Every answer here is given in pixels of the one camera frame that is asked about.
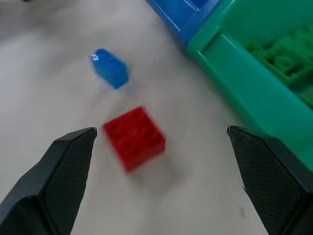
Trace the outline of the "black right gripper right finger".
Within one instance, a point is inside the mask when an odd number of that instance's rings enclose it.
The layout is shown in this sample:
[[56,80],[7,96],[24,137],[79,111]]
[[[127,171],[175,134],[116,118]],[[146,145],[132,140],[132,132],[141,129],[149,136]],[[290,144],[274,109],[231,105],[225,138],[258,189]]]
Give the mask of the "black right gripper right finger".
[[270,235],[313,233],[313,174],[276,137],[227,128],[244,190]]

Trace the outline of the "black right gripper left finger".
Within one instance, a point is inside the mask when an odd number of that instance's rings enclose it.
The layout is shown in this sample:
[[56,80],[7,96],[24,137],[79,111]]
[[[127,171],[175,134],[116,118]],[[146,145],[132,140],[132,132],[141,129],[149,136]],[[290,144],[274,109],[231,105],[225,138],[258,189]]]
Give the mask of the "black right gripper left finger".
[[56,139],[0,204],[2,235],[69,235],[88,179],[95,127]]

